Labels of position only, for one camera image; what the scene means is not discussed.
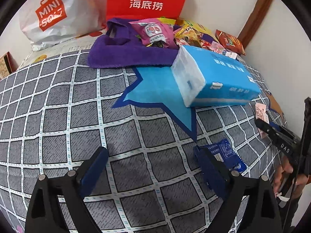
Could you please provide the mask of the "light pink snack packet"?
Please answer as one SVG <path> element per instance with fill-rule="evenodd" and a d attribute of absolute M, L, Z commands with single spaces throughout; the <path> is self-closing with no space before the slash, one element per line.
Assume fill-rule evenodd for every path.
<path fill-rule="evenodd" d="M 266 108 L 267 106 L 265 104 L 262 104 L 262 103 L 255 104 L 256 118 L 261 119 L 267 124 L 269 124 L 269 118 L 268 118 L 268 114 L 266 113 Z M 264 131 L 262 131 L 260 128 L 258 128 L 258 131 L 259 131 L 261 139 L 264 139 L 267 137 L 267 134 Z"/>

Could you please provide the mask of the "dark blue snack packet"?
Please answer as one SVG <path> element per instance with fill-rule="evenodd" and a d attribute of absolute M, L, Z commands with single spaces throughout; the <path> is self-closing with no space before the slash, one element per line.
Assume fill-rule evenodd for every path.
<path fill-rule="evenodd" d="M 194 147 L 193 151 L 197 161 L 199 161 L 200 158 L 203 158 L 203 149 L 208 149 L 215 159 L 224 163 L 229 170 L 236 170 L 237 172 L 242 173 L 247 169 L 244 161 L 232 149 L 228 139 L 223 139 L 215 144 Z"/>

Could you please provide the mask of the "grey checked bed sheet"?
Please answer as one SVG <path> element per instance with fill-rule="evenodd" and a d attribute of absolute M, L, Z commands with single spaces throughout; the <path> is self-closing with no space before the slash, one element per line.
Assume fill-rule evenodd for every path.
<path fill-rule="evenodd" d="M 13 230 L 25 228 L 39 175 L 63 176 L 99 146 L 109 161 L 85 204 L 103 232 L 204 232 L 222 201 L 195 145 L 227 139 L 246 176 L 273 175 L 281 155 L 260 137 L 252 104 L 198 109 L 193 141 L 160 108 L 115 108 L 135 72 L 95 70 L 87 56 L 59 54 L 1 80 L 1 213 Z"/>

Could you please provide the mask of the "blue tissue pack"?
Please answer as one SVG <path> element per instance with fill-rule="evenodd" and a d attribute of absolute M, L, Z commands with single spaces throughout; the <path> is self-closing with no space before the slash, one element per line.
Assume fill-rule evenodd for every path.
<path fill-rule="evenodd" d="M 186 107 L 245 105 L 261 90 L 241 62 L 182 45 L 171 66 Z"/>

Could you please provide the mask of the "orange chips bag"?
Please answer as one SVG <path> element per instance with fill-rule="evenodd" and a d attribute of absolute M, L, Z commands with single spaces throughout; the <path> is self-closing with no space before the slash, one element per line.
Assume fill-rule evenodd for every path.
<path fill-rule="evenodd" d="M 225 48 L 232 52 L 235 52 L 239 55 L 246 56 L 246 52 L 244 50 L 244 47 L 242 45 L 242 42 L 237 39 L 237 37 L 232 36 L 226 32 L 223 32 L 221 30 L 216 30 L 215 36 L 217 37 L 217 40 L 219 43 Z"/>

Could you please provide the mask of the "cardboard boxes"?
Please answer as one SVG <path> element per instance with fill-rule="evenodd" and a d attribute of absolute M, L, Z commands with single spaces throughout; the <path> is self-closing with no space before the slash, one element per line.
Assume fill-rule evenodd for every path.
<path fill-rule="evenodd" d="M 5 53 L 0 60 L 0 78 L 4 79 L 17 71 L 18 65 L 10 52 Z"/>

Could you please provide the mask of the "yellow chips bag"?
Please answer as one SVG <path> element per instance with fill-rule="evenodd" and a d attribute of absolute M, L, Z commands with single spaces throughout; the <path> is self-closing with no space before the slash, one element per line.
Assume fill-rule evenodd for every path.
<path fill-rule="evenodd" d="M 178 18 L 176 20 L 176 25 L 181 26 L 181 27 L 190 26 L 199 33 L 200 37 L 203 40 L 205 40 L 209 43 L 212 43 L 212 42 L 218 43 L 218 40 L 215 37 L 215 35 L 212 33 L 212 31 L 209 28 L 207 28 L 201 24 L 198 24 L 194 21 L 189 21 L 189 20 L 186 20 L 183 18 Z"/>

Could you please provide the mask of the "yellow snack packet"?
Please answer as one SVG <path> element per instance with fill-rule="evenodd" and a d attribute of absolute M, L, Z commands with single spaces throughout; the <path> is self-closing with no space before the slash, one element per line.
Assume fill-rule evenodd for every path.
<path fill-rule="evenodd" d="M 174 32 L 175 43 L 178 46 L 187 45 L 201 48 L 201 37 L 200 33 L 193 27 L 186 25 L 180 27 Z"/>

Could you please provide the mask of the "printed bird fruit pillowcase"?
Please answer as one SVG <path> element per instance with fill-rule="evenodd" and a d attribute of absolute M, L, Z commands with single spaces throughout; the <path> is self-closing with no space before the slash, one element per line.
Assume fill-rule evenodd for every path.
<path fill-rule="evenodd" d="M 32 63 L 40 62 L 44 59 L 50 59 L 52 56 L 55 55 L 90 49 L 95 40 L 99 36 L 104 35 L 106 32 L 107 29 L 104 28 L 99 31 L 70 39 L 63 43 L 48 47 L 37 52 L 31 51 L 28 56 L 22 61 L 19 69 L 22 69 Z"/>

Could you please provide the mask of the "magenta snack bag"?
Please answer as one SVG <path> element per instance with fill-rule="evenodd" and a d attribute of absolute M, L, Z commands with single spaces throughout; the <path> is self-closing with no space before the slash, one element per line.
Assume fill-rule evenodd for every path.
<path fill-rule="evenodd" d="M 148 18 L 129 22 L 140 36 L 144 46 L 160 44 L 163 48 L 177 50 L 173 26 L 176 20 L 170 18 Z"/>

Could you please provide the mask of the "purple felt storage basket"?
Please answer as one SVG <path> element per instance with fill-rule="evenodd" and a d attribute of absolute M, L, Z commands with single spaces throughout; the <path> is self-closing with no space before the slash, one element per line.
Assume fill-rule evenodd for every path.
<path fill-rule="evenodd" d="M 173 64 L 178 50 L 144 46 L 130 22 L 130 19 L 124 18 L 108 20 L 106 34 L 97 38 L 89 51 L 89 67 L 123 68 Z"/>

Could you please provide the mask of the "white plastic Miniso bag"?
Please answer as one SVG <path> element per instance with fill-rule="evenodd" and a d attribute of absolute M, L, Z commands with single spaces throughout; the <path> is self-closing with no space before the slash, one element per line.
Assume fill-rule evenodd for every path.
<path fill-rule="evenodd" d="M 102 29 L 106 8 L 107 0 L 27 0 L 19 26 L 37 52 Z"/>

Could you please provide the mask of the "brown wooden door frame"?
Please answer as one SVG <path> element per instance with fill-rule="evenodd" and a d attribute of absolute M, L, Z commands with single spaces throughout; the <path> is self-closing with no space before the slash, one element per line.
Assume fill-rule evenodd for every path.
<path fill-rule="evenodd" d="M 257 33 L 257 30 L 265 19 L 272 2 L 273 0 L 257 0 L 255 3 L 253 11 L 250 13 L 250 16 L 238 36 L 238 39 L 241 41 L 244 49 L 246 49 L 252 38 Z"/>

